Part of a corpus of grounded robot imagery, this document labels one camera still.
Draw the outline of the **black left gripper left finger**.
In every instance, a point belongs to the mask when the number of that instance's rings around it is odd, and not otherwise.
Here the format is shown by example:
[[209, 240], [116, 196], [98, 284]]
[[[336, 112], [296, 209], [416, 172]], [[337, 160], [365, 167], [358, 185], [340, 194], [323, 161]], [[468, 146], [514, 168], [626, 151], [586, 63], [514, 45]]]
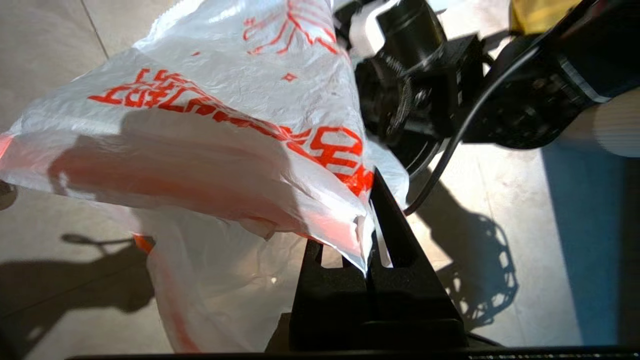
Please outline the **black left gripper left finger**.
[[364, 274], [352, 264], [325, 268], [324, 248], [306, 242], [289, 322], [293, 351], [358, 349], [361, 330], [373, 319]]

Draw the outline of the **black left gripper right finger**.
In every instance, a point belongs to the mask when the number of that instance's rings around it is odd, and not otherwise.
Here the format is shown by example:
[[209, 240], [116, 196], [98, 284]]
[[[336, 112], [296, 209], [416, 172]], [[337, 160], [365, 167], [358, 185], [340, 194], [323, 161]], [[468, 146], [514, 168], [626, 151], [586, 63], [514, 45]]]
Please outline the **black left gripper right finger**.
[[372, 319], [367, 333], [384, 350], [441, 351], [467, 347], [462, 319], [430, 264], [382, 174], [375, 171], [370, 200], [391, 267], [375, 244], [367, 287]]

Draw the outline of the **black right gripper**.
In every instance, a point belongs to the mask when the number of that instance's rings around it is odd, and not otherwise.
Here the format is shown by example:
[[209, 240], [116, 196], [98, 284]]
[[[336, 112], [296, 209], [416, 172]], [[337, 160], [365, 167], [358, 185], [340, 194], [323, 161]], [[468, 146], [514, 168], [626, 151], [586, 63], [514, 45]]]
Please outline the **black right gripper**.
[[365, 128], [383, 143], [399, 143], [407, 133], [446, 139], [457, 116], [483, 84], [484, 41], [454, 38], [436, 58], [406, 69], [381, 53], [355, 68]]

